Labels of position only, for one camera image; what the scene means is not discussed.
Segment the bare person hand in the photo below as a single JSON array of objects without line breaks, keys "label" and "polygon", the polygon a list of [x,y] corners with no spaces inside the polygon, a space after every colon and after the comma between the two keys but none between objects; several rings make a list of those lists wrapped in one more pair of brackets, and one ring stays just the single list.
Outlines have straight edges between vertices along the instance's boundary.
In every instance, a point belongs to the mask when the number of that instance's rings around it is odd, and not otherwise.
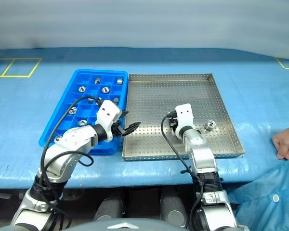
[{"label": "bare person hand", "polygon": [[277,158],[289,160],[289,131],[274,135],[272,141],[277,150]]}]

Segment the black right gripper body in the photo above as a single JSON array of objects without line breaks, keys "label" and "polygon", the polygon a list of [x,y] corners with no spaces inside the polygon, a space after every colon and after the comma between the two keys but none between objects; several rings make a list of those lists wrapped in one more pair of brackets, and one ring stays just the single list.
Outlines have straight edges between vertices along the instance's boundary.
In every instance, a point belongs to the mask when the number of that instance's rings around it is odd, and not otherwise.
[{"label": "black right gripper body", "polygon": [[169,112],[168,119],[169,119],[169,126],[175,132],[176,128],[178,127],[177,112],[176,111]]}]

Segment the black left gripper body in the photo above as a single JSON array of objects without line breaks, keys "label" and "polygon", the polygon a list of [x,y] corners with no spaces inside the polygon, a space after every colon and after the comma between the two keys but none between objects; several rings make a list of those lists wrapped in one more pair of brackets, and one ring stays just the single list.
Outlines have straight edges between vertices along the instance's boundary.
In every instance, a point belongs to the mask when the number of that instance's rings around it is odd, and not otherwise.
[{"label": "black left gripper body", "polygon": [[122,137],[125,136],[125,129],[121,127],[121,122],[117,121],[112,124],[111,132],[113,137]]}]

